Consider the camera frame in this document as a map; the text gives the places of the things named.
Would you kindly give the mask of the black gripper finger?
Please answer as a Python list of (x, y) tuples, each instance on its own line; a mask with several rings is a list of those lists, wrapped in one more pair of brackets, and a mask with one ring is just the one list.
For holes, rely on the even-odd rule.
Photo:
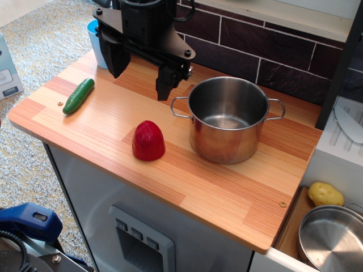
[(178, 87), (182, 75), (177, 70), (168, 66), (161, 66), (156, 79), (158, 101), (167, 101), (171, 91)]
[(128, 40), (123, 35), (114, 35), (105, 28), (99, 28), (98, 36), (108, 71), (114, 78), (118, 78), (130, 63), (130, 53), (124, 48), (128, 45)]

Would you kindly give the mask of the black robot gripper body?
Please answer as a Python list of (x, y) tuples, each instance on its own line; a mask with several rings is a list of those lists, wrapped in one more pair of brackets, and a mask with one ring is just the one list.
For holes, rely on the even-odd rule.
[(130, 53), (157, 65), (172, 67), (183, 79), (192, 74), (191, 61), (195, 51), (179, 36), (176, 22), (193, 17), (191, 9), (184, 18), (177, 18), (176, 1), (114, 1), (113, 8), (97, 8), (93, 12), (99, 28), (128, 40), (124, 48)]

